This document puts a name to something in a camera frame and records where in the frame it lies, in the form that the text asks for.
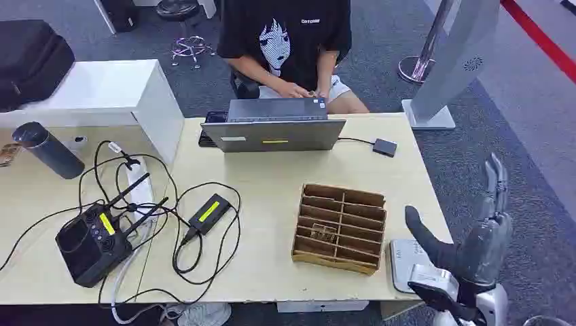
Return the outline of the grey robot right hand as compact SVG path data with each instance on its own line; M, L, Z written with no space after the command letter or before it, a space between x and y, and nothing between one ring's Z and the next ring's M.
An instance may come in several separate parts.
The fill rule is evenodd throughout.
M459 280L492 286L499 275L513 232L506 212L509 196L508 173L495 153L485 161L486 190L480 201L480 215L464 242L449 244L438 240L422 223L413 206L405 206L406 225L428 255L431 263Z

